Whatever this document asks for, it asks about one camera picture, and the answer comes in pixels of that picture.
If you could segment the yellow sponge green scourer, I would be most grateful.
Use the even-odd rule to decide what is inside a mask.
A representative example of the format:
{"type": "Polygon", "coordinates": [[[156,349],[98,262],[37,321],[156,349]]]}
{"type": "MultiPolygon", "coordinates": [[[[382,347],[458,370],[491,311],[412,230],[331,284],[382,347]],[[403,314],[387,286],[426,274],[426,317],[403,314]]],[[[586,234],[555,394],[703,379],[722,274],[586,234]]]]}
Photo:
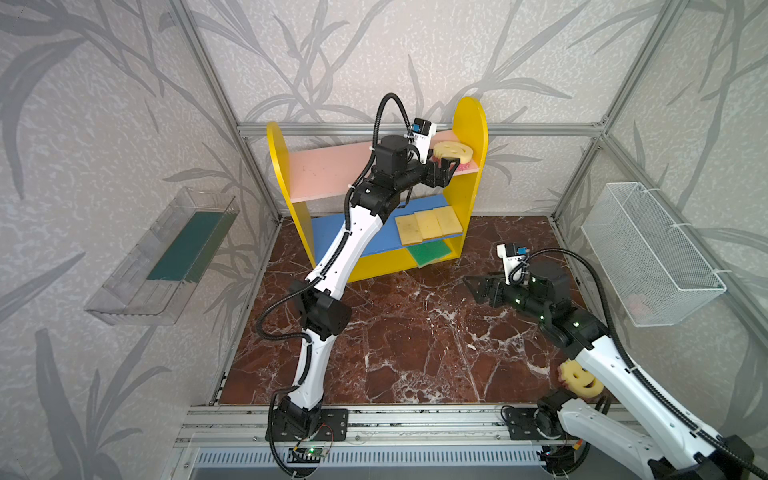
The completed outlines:
{"type": "Polygon", "coordinates": [[[440,262],[452,254],[452,249],[444,240],[411,245],[407,247],[407,250],[419,268],[440,262]]]}

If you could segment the yellow smiley face sponge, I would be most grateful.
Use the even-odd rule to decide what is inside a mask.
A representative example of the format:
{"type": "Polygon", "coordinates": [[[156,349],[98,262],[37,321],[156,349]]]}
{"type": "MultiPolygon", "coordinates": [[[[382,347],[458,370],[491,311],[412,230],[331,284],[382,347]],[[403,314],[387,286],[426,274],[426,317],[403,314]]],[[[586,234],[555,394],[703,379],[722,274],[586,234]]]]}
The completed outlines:
{"type": "Polygon", "coordinates": [[[575,360],[559,365],[558,378],[563,387],[583,399],[599,397],[604,391],[604,385],[575,360]]]}

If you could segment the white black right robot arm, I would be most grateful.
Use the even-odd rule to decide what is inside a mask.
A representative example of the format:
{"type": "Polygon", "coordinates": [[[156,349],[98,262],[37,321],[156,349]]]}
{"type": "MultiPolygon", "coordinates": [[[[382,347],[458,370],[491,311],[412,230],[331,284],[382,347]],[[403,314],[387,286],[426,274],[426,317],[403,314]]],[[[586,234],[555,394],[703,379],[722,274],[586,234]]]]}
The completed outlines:
{"type": "Polygon", "coordinates": [[[479,304],[533,316],[567,357],[594,375],[643,427],[637,432],[560,388],[538,403],[544,426],[585,441],[643,479],[764,479],[739,436],[722,436],[684,408],[634,362],[612,317],[599,320],[571,299],[565,270],[513,244],[500,245],[504,270],[467,276],[479,304]]]}

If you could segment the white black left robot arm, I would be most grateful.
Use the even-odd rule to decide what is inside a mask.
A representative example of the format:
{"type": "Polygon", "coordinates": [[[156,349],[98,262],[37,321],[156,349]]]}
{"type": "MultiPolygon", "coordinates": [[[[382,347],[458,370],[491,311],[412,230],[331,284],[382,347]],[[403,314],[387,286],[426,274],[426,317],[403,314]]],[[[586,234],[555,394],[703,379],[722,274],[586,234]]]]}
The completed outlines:
{"type": "Polygon", "coordinates": [[[291,284],[288,294],[267,307],[256,320],[255,330],[266,341],[298,339],[302,351],[292,385],[273,393],[268,414],[267,438],[283,435],[298,440],[312,437],[320,428],[324,377],[336,338],[351,318],[342,297],[349,278],[365,248],[400,207],[403,192],[423,184],[449,185],[459,162],[445,165],[432,160],[435,125],[422,118],[405,120],[403,135],[381,137],[381,122],[374,122],[370,157],[348,186],[343,204],[343,223],[329,250],[302,281],[291,284]],[[300,315],[301,329],[273,334],[264,329],[268,314],[292,301],[300,315]]]}

